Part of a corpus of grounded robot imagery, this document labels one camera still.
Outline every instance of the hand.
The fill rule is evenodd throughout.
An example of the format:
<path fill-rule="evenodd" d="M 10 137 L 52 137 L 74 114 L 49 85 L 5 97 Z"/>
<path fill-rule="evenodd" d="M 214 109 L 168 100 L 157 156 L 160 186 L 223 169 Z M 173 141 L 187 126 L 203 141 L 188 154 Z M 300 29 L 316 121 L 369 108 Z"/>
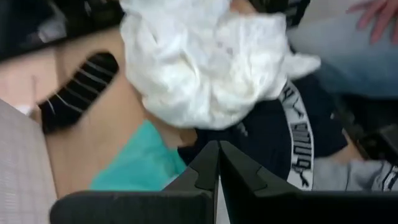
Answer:
<path fill-rule="evenodd" d="M 358 22 L 358 28 L 363 29 L 368 26 L 374 17 L 377 16 L 376 24 L 371 34 L 371 43 L 377 42 L 383 32 L 398 15 L 398 0 L 372 0 L 361 2 L 348 9 L 348 12 L 365 9 L 365 13 Z M 398 23 L 396 23 L 392 42 L 398 44 Z"/>

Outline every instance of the finger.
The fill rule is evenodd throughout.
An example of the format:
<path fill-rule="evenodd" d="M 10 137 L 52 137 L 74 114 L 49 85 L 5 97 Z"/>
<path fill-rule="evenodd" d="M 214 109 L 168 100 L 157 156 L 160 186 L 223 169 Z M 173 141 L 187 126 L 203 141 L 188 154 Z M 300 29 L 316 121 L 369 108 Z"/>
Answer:
<path fill-rule="evenodd" d="M 360 29 L 365 28 L 370 21 L 373 19 L 374 15 L 379 12 L 385 5 L 387 4 L 387 0 L 377 0 L 374 1 L 369 9 L 362 15 L 358 22 L 358 27 Z"/>
<path fill-rule="evenodd" d="M 392 43 L 398 44 L 398 22 L 396 22 L 396 25 L 394 28 L 394 33 L 392 35 Z"/>
<path fill-rule="evenodd" d="M 391 5 L 391 7 L 385 7 L 384 10 L 380 13 L 379 18 L 377 19 L 376 24 L 374 25 L 372 34 L 371 34 L 371 42 L 377 42 L 383 32 L 387 28 L 388 24 L 391 22 L 392 18 L 396 13 L 396 6 Z"/>
<path fill-rule="evenodd" d="M 354 4 L 353 6 L 348 8 L 347 12 L 355 12 L 358 10 L 365 9 L 365 8 L 369 7 L 373 2 L 375 2 L 375 0 L 370 0 L 370 1 L 365 1 L 365 2 L 360 2 L 360 3 Z"/>

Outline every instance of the navy blue shorts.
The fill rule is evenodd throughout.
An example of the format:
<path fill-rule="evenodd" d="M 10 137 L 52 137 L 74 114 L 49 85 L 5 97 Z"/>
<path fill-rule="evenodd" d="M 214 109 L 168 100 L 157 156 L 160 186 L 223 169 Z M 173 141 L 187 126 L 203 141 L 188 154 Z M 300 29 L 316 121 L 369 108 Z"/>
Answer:
<path fill-rule="evenodd" d="M 312 176 L 314 158 L 330 156 L 347 145 L 342 125 L 331 119 L 334 110 L 330 96 L 310 75 L 286 86 L 278 100 L 258 103 L 228 129 L 197 129 L 195 145 L 179 148 L 178 153 L 189 164 L 209 141 L 229 141 L 275 175 L 297 179 L 306 189 L 304 177 Z"/>

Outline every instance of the black and white striped sock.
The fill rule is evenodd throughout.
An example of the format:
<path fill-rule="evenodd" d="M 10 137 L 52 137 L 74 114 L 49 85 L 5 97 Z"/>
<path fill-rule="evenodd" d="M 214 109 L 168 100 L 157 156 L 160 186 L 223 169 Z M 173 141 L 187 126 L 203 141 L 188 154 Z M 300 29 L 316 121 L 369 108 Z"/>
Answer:
<path fill-rule="evenodd" d="M 98 53 L 76 71 L 73 78 L 53 96 L 39 104 L 44 133 L 75 124 L 102 94 L 119 70 L 110 53 Z"/>

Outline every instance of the navy blue fabric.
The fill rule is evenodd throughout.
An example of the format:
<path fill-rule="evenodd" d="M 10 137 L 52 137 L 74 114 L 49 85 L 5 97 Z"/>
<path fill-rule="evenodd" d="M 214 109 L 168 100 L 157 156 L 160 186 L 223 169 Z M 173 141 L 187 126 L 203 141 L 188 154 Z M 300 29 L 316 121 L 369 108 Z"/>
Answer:
<path fill-rule="evenodd" d="M 287 27 L 297 26 L 311 0 L 249 0 L 257 12 L 286 15 Z"/>
<path fill-rule="evenodd" d="M 313 76 L 294 82 L 307 110 L 314 137 L 314 156 L 330 156 L 347 145 L 339 121 L 330 119 L 334 104 Z M 287 179 L 290 170 L 291 140 L 279 100 L 263 101 L 242 120 L 247 136 L 234 125 L 223 131 L 197 129 L 194 146 L 178 149 L 188 165 L 212 140 L 229 141 L 275 175 Z"/>

